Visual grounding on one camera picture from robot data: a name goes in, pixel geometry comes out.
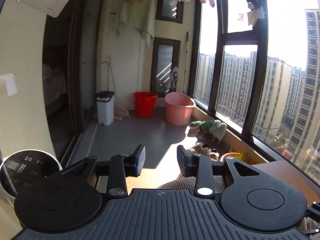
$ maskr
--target red bucket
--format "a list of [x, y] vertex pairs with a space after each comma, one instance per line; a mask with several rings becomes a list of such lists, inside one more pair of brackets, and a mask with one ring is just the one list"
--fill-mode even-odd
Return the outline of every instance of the red bucket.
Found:
[[158, 95], [151, 92], [135, 92], [133, 95], [136, 117], [151, 118]]

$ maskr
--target bed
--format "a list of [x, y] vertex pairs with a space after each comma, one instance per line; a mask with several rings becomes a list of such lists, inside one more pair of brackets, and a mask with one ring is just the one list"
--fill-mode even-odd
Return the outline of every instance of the bed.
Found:
[[44, 105], [47, 117], [67, 103], [67, 87], [64, 71], [42, 64]]

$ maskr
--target green towel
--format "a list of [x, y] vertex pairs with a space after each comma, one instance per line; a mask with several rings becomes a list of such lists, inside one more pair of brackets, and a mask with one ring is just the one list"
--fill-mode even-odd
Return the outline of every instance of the green towel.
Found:
[[149, 47], [155, 36], [155, 16], [156, 0], [123, 1], [113, 26], [117, 29], [117, 36], [124, 24], [134, 26]]

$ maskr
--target high-rise apartment building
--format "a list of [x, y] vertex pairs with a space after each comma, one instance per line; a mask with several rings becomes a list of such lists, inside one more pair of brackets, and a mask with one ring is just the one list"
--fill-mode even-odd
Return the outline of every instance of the high-rise apartment building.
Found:
[[301, 68], [293, 67], [291, 71], [291, 80], [287, 102], [285, 104], [282, 123], [289, 128], [294, 125], [294, 120], [297, 115], [297, 109], [301, 97], [302, 86], [304, 82], [304, 71]]
[[248, 110], [257, 52], [238, 57], [225, 52], [217, 111], [243, 125]]
[[272, 144], [280, 128], [291, 72], [292, 67], [283, 60], [268, 57], [262, 97], [253, 129], [253, 133], [268, 144]]
[[302, 100], [298, 104], [288, 150], [293, 155], [293, 163], [306, 171], [313, 179], [320, 181], [318, 165], [310, 166], [314, 159], [319, 158], [317, 151], [320, 150], [320, 104], [318, 104], [320, 14], [318, 9], [312, 9], [305, 10], [305, 15], [308, 31], [307, 69], [301, 93]]
[[208, 105], [213, 78], [215, 55], [199, 54], [195, 98]]

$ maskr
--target white trash can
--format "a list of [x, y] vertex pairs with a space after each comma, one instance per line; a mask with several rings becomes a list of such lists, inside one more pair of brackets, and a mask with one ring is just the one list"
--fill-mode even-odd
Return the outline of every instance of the white trash can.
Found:
[[113, 122], [114, 94], [113, 91], [100, 91], [96, 94], [99, 124], [109, 125]]

